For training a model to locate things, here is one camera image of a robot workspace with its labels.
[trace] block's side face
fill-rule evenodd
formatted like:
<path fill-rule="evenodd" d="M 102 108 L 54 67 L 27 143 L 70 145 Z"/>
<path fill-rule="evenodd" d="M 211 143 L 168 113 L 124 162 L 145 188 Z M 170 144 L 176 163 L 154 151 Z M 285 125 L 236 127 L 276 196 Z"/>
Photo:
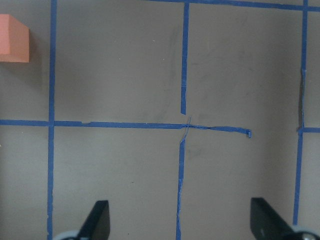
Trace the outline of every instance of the block's side face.
<path fill-rule="evenodd" d="M 9 15 L 0 14 L 0 61 L 10 54 Z"/>
<path fill-rule="evenodd" d="M 29 28 L 9 16 L 10 61 L 29 62 Z"/>

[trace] orange block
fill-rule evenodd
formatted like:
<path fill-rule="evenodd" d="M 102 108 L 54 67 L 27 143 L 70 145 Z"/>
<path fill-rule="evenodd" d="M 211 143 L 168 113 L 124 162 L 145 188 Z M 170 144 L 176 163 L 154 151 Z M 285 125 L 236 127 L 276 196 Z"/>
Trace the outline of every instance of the orange block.
<path fill-rule="evenodd" d="M 0 14 L 0 62 L 29 63 L 29 28 L 9 14 Z"/>

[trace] blurry black object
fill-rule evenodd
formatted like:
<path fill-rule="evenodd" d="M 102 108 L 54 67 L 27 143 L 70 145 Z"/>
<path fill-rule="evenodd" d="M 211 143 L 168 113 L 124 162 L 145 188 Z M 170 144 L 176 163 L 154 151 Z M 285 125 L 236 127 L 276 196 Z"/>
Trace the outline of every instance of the blurry black object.
<path fill-rule="evenodd" d="M 308 231 L 294 231 L 261 197 L 251 199 L 250 228 L 256 240 L 320 240 Z"/>
<path fill-rule="evenodd" d="M 76 237 L 62 240 L 107 240 L 110 234 L 109 202 L 97 201 Z"/>

